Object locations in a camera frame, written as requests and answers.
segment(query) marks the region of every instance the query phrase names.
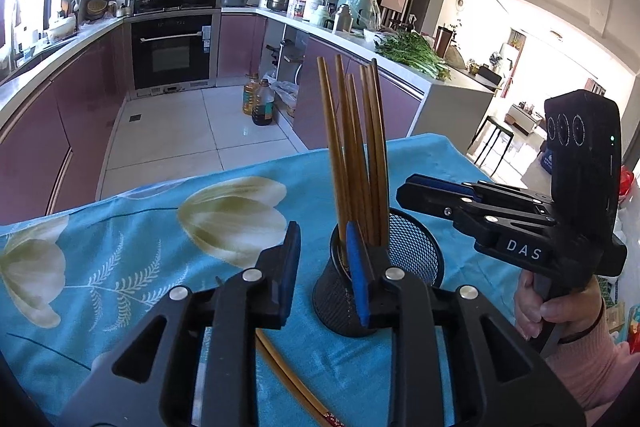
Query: floral tablecloth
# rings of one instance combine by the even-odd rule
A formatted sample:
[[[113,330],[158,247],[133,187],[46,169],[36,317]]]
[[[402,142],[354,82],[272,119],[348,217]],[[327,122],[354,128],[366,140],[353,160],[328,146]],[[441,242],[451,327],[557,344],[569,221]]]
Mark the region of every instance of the floral tablecloth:
[[[441,136],[389,142],[388,161],[396,207],[396,189],[414,172],[486,179]],[[475,252],[449,221],[414,215],[442,248],[443,287],[473,284],[511,319],[517,270]],[[199,291],[253,266],[262,249],[282,241],[288,221],[302,229],[300,267],[287,326],[269,336],[347,426],[385,426],[388,331],[340,337],[321,325],[311,304],[336,221],[326,150],[142,187],[0,227],[0,349],[55,421],[94,360],[169,288],[183,283]],[[260,425],[315,425],[260,360],[257,380]]]

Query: cooking oil bottle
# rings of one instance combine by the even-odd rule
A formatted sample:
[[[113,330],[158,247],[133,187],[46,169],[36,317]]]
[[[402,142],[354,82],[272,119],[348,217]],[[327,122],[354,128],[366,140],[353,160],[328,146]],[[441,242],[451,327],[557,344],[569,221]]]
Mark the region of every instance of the cooking oil bottle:
[[[242,112],[244,114],[251,115],[252,113],[252,109],[254,108],[255,90],[258,85],[257,74],[252,74],[252,76],[249,77],[249,82],[244,84],[244,89],[242,90]]]
[[[275,96],[269,81],[264,78],[254,92],[254,110],[251,118],[256,125],[269,125],[273,121],[273,103]]]

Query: blue gripper pad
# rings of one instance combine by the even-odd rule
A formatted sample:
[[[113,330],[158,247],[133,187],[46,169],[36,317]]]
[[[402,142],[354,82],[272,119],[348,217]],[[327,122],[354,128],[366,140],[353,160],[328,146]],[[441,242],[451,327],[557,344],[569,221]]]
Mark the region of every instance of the blue gripper pad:
[[[374,281],[373,269],[362,240],[360,227],[355,221],[347,223],[347,260],[351,273],[351,285],[356,303],[356,311],[363,327],[369,327],[369,288]]]
[[[289,223],[287,235],[281,247],[284,250],[284,267],[278,288],[278,301],[280,302],[280,323],[283,326],[291,313],[293,290],[296,286],[296,274],[300,261],[300,241],[300,226],[292,221]]]
[[[468,196],[473,200],[478,201],[476,193],[471,187],[466,185],[460,185],[453,182],[447,182],[438,178],[431,178],[430,176],[422,176],[420,174],[414,174],[410,176],[407,183],[413,183],[415,185],[423,185],[424,187],[437,188],[437,190],[446,190],[447,192],[455,192],[461,196]]]

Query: black mesh pencil cup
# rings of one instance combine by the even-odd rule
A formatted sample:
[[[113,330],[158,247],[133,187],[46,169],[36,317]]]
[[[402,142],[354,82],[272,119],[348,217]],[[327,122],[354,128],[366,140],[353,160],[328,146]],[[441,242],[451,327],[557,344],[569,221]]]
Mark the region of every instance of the black mesh pencil cup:
[[[345,337],[374,333],[360,324],[351,288],[351,277],[340,262],[338,227],[331,236],[329,261],[313,291],[316,315],[327,328]],[[431,232],[417,219],[400,210],[389,209],[389,259],[439,287],[444,276],[442,252]]]

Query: bar stool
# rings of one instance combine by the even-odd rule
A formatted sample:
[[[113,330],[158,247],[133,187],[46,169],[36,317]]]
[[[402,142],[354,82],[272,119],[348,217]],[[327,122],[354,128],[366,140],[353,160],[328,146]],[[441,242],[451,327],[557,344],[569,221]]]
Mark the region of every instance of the bar stool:
[[[504,158],[504,155],[507,154],[507,150],[509,149],[509,146],[511,145],[511,142],[513,141],[513,131],[511,129],[509,129],[508,127],[505,127],[500,122],[498,122],[495,119],[494,116],[488,116],[482,122],[482,125],[480,126],[480,129],[478,129],[478,131],[476,132],[476,135],[474,136],[474,139],[471,140],[471,143],[469,144],[469,147],[468,147],[469,149],[471,149],[471,146],[474,144],[474,142],[476,141],[478,136],[480,136],[480,134],[482,133],[482,129],[484,129],[484,124],[487,123],[487,122],[494,126],[494,131],[491,133],[491,136],[489,137],[489,140],[487,140],[486,143],[484,144],[484,147],[482,148],[482,151],[480,152],[480,154],[476,158],[476,161],[474,161],[474,165],[476,165],[478,163],[478,160],[482,157],[482,154],[484,154],[484,150],[489,145],[489,142],[491,142],[491,140],[494,138],[494,135],[495,135],[496,132],[498,133],[498,135],[495,137],[494,143],[491,145],[491,147],[489,147],[489,150],[487,151],[486,156],[480,162],[480,165],[478,165],[478,168],[482,167],[482,164],[484,163],[484,160],[486,160],[486,157],[489,156],[489,153],[494,149],[495,144],[498,142],[498,138],[500,138],[500,134],[505,133],[509,137],[509,141],[507,142],[507,147],[505,147],[504,151],[502,151],[502,156],[500,156],[500,161],[498,161],[498,165],[495,166],[494,172],[491,173],[491,175],[493,176],[495,174],[495,172],[498,170],[498,167],[500,166],[500,163],[502,162],[502,160]]]

